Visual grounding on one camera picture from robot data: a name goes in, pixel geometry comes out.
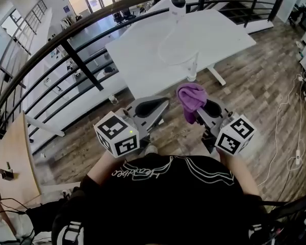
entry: black chair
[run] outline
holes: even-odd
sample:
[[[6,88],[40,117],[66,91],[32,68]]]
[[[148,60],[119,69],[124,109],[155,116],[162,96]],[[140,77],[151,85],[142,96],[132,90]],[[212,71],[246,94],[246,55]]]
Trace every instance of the black chair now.
[[[113,14],[113,20],[117,23],[117,25],[121,24],[124,21],[123,16],[118,12]]]
[[[129,8],[123,9],[121,12],[122,12],[123,18],[125,20],[131,20],[131,19],[134,19],[136,17],[136,15],[131,14]]]

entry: handrail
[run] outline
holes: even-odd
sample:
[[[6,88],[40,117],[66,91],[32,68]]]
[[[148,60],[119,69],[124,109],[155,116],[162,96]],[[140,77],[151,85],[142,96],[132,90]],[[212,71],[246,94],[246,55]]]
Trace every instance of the handrail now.
[[[56,35],[50,42],[45,44],[38,52],[36,52],[31,59],[19,70],[15,77],[10,82],[9,86],[2,92],[0,96],[0,109],[9,95],[13,92],[14,88],[22,81],[22,79],[52,50],[54,50],[63,41],[79,33],[84,28],[91,24],[103,19],[111,14],[121,11],[124,8],[129,8],[150,0],[121,0],[107,7],[104,7],[95,13],[81,19],[74,23],[72,26],[63,30],[60,34]]]
[[[16,35],[17,35],[17,32],[19,31],[19,27],[22,26],[22,24],[24,24],[24,22],[26,22],[27,17],[30,15],[30,13],[33,12],[33,9],[34,9],[34,8],[39,4],[39,2],[41,2],[41,1],[42,1],[42,0],[39,0],[39,1],[35,4],[35,6],[28,12],[28,14],[24,17],[23,21],[22,21],[22,22],[20,23],[20,25],[17,27],[15,33],[13,34],[13,36],[12,36],[11,39],[10,39],[10,41],[8,42],[7,47],[6,47],[6,49],[4,50],[4,53],[3,53],[3,55],[2,55],[2,57],[1,57],[1,59],[0,59],[0,68],[1,68],[1,66],[2,66],[2,63],[4,62],[5,56],[6,56],[7,52],[8,52],[8,50],[9,50],[10,45],[12,44],[12,41],[15,39],[15,37],[16,37]]]

